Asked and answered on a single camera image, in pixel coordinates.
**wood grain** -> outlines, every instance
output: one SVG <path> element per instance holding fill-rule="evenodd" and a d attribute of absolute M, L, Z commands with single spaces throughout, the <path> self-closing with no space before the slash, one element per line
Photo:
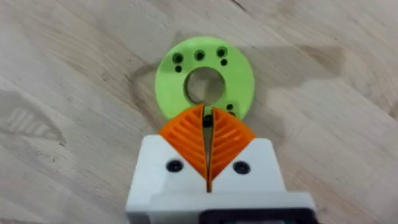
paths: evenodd
<path fill-rule="evenodd" d="M 396 223 L 398 2 L 0 1 L 0 222 L 125 223 L 154 74 L 210 35 L 256 76 L 245 123 L 323 223 Z"/>

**orange ridged fingers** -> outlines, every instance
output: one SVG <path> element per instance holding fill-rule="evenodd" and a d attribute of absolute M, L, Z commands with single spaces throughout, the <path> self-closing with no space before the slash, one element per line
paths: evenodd
<path fill-rule="evenodd" d="M 207 180 L 203 138 L 203 105 L 189 108 L 171 119 L 159 134 Z"/>
<path fill-rule="evenodd" d="M 213 107 L 208 182 L 211 182 L 256 136 L 242 121 Z"/>

